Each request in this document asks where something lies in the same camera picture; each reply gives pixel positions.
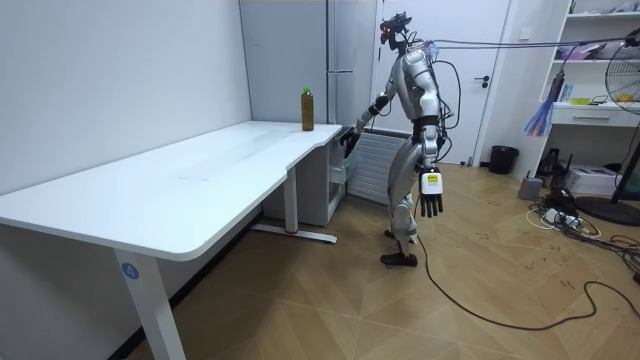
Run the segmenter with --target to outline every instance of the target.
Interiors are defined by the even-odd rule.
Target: blue circular label
[[[131,265],[129,263],[122,264],[122,271],[130,279],[135,280],[135,279],[140,277],[140,273],[138,272],[138,269],[136,269],[135,266],[133,266],[133,265]]]

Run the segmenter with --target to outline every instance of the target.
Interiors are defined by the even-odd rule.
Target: bottle
[[[313,131],[313,95],[308,86],[304,87],[300,102],[302,105],[302,130]]]

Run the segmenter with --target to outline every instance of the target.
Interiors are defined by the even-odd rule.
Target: power strip
[[[578,219],[577,217],[566,215],[565,213],[560,212],[556,209],[547,210],[547,212],[544,214],[544,219],[549,224],[553,225],[557,222],[563,222],[567,224],[567,226],[570,226],[574,229],[578,227],[578,224],[580,224],[580,219]]]

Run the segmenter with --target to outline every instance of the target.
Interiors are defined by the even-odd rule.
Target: electric fan
[[[638,115],[638,121],[640,121],[639,34],[640,29],[629,34],[627,40],[625,40],[611,58],[605,74],[605,85],[611,100],[621,109]],[[640,200],[640,193],[625,192],[627,183],[638,163],[638,158],[640,158],[640,145],[636,147],[622,175],[622,179],[616,185],[616,190],[611,199],[594,196],[579,197],[576,198],[578,209],[593,217],[614,224],[640,226],[640,210],[629,204],[620,202],[620,200]]]

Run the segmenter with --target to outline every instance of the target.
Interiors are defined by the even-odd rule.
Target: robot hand
[[[340,145],[345,147],[344,149],[345,159],[349,157],[349,155],[353,151],[353,148],[356,147],[356,143],[358,142],[359,139],[360,139],[360,133],[357,133],[354,127],[351,127],[349,130],[347,130],[346,133],[340,136]]]
[[[432,167],[420,172],[420,213],[422,217],[438,216],[442,212],[442,174]]]

